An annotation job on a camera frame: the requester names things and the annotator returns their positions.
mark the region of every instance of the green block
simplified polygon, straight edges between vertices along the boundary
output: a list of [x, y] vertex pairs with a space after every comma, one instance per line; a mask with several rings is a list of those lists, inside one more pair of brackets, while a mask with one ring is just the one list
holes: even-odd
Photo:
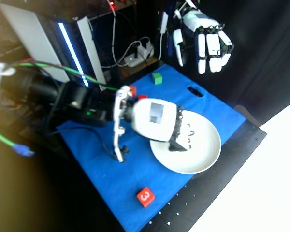
[[153, 73], [152, 78], [155, 85], [162, 84], [162, 76], [159, 72]]

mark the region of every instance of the white panel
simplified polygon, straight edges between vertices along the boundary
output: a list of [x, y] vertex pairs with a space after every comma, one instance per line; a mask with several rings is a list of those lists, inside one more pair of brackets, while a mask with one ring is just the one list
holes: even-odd
[[98, 57], [97, 49], [95, 43], [92, 40], [92, 34], [88, 22], [89, 22], [88, 18], [84, 17], [81, 20], [78, 20], [77, 24], [81, 32], [95, 76], [99, 82], [106, 84], [100, 60]]
[[[0, 9], [35, 60], [61, 64], [35, 13], [0, 3]], [[67, 82], [65, 71], [45, 68], [55, 79]]]

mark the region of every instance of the plate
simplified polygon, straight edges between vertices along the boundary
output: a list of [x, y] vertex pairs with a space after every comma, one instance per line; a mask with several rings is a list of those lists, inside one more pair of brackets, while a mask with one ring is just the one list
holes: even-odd
[[182, 123], [189, 123], [195, 133], [190, 136], [191, 149], [169, 151], [169, 142], [150, 141], [157, 160], [166, 168], [182, 174], [201, 173], [218, 160], [221, 139], [216, 127], [205, 117], [192, 111], [182, 112]]

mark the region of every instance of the blue fabric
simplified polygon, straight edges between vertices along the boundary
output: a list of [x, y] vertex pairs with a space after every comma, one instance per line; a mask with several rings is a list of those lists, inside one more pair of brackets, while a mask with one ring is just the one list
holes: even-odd
[[[164, 99], [197, 112], [209, 119], [219, 131], [225, 143], [245, 118], [225, 103], [209, 94], [175, 69], [163, 65], [155, 72], [163, 76], [161, 85], [154, 85], [147, 75], [134, 83], [139, 94], [151, 98]], [[197, 97], [187, 87], [197, 87], [203, 97]], [[59, 128], [77, 125], [66, 122]], [[112, 210], [123, 228], [128, 232], [139, 231], [163, 206], [192, 178], [193, 175], [178, 174], [168, 170], [154, 157], [149, 140], [137, 135], [129, 124], [124, 125], [126, 133], [120, 138], [121, 146], [126, 145], [130, 152], [126, 162], [118, 163], [106, 155], [96, 136], [87, 130], [73, 130], [62, 136], [76, 159]], [[109, 149], [112, 149], [113, 124], [96, 128]], [[155, 200], [143, 208], [136, 198], [143, 188], [155, 195]]]

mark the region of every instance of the white floor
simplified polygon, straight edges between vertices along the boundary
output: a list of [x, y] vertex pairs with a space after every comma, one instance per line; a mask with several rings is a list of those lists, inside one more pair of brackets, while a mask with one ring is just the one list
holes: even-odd
[[189, 232], [290, 232], [290, 106]]

